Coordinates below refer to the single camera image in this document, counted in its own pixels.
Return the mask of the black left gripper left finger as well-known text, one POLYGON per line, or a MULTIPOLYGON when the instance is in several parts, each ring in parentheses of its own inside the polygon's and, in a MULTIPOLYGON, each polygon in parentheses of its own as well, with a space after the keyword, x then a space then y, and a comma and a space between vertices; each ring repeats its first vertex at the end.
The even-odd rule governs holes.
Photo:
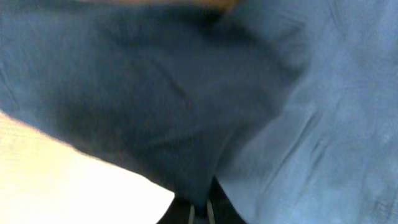
POLYGON ((157 224, 193 224, 195 207, 184 198, 175 197, 157 224))

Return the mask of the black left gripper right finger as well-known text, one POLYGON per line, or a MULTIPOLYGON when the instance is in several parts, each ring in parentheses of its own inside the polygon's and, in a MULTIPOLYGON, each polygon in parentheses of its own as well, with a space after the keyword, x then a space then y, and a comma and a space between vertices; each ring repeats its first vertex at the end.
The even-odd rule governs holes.
POLYGON ((209 224, 246 224, 216 178, 211 183, 206 211, 209 224))

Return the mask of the navy blue shorts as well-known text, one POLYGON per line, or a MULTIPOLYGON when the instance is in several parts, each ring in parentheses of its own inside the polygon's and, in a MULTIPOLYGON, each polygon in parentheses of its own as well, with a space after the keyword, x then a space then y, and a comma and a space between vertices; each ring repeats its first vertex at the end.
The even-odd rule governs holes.
POLYGON ((1 2, 1 110, 208 223, 397 222, 397 2, 1 2))

